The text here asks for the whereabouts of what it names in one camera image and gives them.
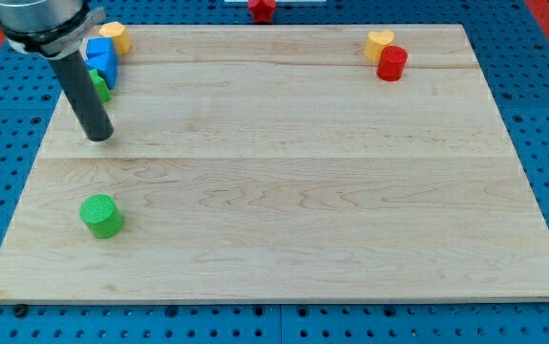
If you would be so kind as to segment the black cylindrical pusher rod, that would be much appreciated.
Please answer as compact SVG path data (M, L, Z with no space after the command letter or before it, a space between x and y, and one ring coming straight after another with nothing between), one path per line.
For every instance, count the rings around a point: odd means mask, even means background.
M114 127L80 52L50 59L49 64L86 137L91 141L107 140Z

